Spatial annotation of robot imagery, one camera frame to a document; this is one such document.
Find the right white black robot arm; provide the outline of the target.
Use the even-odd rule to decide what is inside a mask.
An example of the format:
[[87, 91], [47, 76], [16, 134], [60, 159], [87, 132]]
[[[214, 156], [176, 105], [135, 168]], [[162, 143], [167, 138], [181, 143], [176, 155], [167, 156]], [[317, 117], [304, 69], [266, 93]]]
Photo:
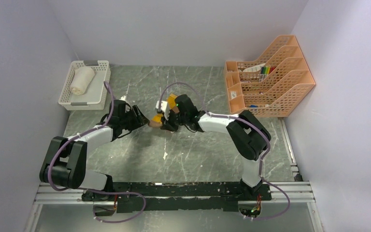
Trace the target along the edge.
[[260, 193], [262, 161], [271, 135], [259, 120], [247, 110], [234, 115], [214, 114], [198, 110], [186, 95], [171, 94], [166, 101], [156, 102], [157, 114], [152, 123], [175, 132], [180, 126], [191, 132], [218, 132], [228, 135], [243, 157], [242, 196], [253, 200]]

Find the orange file organizer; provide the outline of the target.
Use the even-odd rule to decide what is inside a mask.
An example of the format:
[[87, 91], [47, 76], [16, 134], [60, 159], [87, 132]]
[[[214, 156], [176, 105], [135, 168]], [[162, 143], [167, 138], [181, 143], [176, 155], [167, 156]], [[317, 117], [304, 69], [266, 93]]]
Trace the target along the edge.
[[[245, 68], [265, 63], [276, 68], [263, 80]], [[224, 79], [230, 113], [287, 117], [316, 85], [295, 35], [279, 35], [254, 61], [226, 61]]]

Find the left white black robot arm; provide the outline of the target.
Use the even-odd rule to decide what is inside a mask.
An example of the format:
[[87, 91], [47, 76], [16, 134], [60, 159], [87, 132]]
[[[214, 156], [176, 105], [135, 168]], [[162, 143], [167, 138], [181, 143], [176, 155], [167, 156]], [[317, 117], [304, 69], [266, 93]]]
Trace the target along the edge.
[[110, 200], [114, 196], [112, 177], [87, 169], [87, 155], [148, 123], [149, 119], [138, 106], [131, 106], [124, 100], [112, 101], [109, 112], [93, 128], [75, 136], [56, 136], [51, 140], [39, 173], [40, 180], [60, 191], [94, 189], [102, 201]]

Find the brown yellow towel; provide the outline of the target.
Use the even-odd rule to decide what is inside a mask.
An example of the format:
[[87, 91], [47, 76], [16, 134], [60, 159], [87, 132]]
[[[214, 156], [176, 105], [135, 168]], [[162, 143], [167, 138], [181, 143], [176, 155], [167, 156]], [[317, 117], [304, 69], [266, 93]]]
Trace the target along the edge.
[[166, 101], [157, 101], [157, 114], [149, 121], [149, 127], [171, 132], [176, 132], [178, 130], [179, 123], [177, 116], [180, 111], [175, 102], [176, 98], [177, 95], [170, 94]]

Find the white label card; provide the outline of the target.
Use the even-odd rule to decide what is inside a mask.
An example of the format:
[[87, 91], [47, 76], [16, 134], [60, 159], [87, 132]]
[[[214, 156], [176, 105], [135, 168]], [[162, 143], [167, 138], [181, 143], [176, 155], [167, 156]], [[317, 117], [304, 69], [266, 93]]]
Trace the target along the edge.
[[261, 69], [265, 66], [265, 63], [258, 64], [252, 67], [245, 68], [243, 72], [258, 72], [261, 71]]

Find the cream white towel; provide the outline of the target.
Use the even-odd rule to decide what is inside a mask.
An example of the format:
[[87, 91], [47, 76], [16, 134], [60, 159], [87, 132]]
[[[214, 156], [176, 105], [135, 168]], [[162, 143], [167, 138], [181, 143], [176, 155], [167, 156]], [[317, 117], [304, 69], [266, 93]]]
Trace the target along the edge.
[[80, 67], [75, 70], [70, 91], [74, 95], [83, 95], [87, 87], [95, 76], [95, 71], [91, 67]]

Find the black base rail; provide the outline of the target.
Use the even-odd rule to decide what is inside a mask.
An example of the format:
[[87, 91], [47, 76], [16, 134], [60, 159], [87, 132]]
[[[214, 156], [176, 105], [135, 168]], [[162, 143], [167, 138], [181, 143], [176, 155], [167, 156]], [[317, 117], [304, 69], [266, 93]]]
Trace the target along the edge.
[[238, 212], [239, 202], [270, 201], [268, 184], [260, 183], [254, 188], [242, 181], [237, 182], [114, 182], [115, 194], [106, 195], [86, 191], [83, 202], [117, 203], [117, 212], [129, 213], [169, 210], [210, 210]]

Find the coloured marker pens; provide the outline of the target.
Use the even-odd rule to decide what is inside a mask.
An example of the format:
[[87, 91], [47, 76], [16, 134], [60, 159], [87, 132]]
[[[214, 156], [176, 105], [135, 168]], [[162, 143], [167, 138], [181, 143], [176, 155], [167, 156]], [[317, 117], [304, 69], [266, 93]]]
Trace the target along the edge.
[[259, 80], [263, 81], [275, 68], [276, 66], [262, 66], [260, 70]]

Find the white plastic basket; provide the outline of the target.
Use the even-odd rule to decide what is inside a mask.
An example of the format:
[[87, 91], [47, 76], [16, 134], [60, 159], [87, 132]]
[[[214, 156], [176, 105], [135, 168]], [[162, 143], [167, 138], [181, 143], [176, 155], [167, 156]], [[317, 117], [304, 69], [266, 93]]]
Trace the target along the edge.
[[58, 104], [68, 111], [102, 110], [111, 76], [107, 60], [77, 60], [70, 64]]

